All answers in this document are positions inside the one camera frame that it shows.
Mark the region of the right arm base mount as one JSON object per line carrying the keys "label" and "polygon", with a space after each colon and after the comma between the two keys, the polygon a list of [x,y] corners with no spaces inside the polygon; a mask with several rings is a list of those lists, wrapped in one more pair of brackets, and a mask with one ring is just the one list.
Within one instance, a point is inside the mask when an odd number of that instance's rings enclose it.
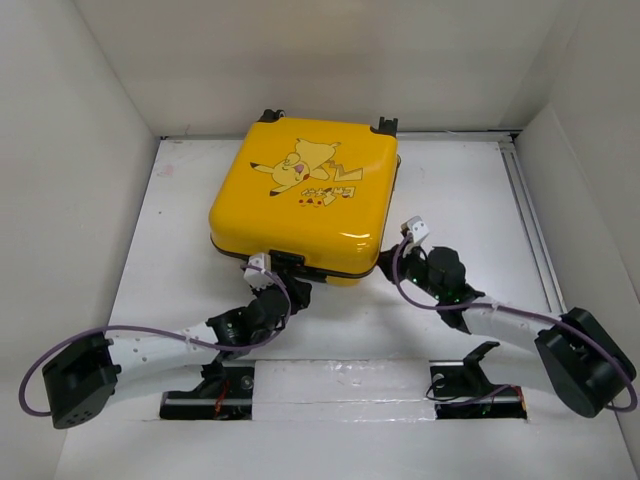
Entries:
{"label": "right arm base mount", "polygon": [[437,420],[528,419],[522,389],[494,385],[480,368],[498,346],[484,342],[461,361],[430,364],[425,398],[434,403]]}

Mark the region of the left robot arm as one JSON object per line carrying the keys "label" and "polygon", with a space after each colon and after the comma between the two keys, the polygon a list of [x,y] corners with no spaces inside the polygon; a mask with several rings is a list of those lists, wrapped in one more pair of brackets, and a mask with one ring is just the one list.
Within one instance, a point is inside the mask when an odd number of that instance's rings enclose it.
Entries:
{"label": "left robot arm", "polygon": [[268,284],[253,290],[248,305],[182,331],[128,326],[125,338],[97,330],[64,341],[42,368],[54,428],[86,423],[122,399],[126,388],[183,367],[192,367],[188,384],[196,393],[216,394],[225,380],[223,361],[267,345],[310,304],[310,283],[285,273],[262,276]]}

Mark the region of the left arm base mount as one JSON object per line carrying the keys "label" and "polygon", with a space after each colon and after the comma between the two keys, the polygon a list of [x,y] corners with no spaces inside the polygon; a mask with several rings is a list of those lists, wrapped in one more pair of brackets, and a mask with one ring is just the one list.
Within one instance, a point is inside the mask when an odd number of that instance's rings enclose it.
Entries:
{"label": "left arm base mount", "polygon": [[165,392],[159,417],[167,421],[249,421],[252,419],[255,363],[232,361],[204,368],[199,383]]}

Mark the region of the yellow hard-shell suitcase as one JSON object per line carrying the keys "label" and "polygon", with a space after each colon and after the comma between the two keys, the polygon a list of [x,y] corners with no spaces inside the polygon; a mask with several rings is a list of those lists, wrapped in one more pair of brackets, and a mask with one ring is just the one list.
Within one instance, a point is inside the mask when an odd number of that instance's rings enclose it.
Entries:
{"label": "yellow hard-shell suitcase", "polygon": [[243,260],[351,286],[376,267],[397,173],[398,121],[288,117],[251,125],[209,212],[210,239]]}

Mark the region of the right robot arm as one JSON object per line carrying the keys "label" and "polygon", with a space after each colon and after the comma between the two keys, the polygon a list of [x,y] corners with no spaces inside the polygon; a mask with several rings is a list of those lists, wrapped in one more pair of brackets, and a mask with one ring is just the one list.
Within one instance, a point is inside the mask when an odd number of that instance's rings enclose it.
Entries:
{"label": "right robot arm", "polygon": [[431,296],[430,310],[450,328],[492,338],[493,350],[509,344],[532,354],[545,372],[542,386],[574,413],[593,418],[615,410],[622,392],[630,399],[623,412],[637,408],[635,366],[591,312],[574,307],[552,315],[499,302],[467,282],[464,264],[448,247],[425,252],[403,240],[377,265],[396,289],[408,281]]}

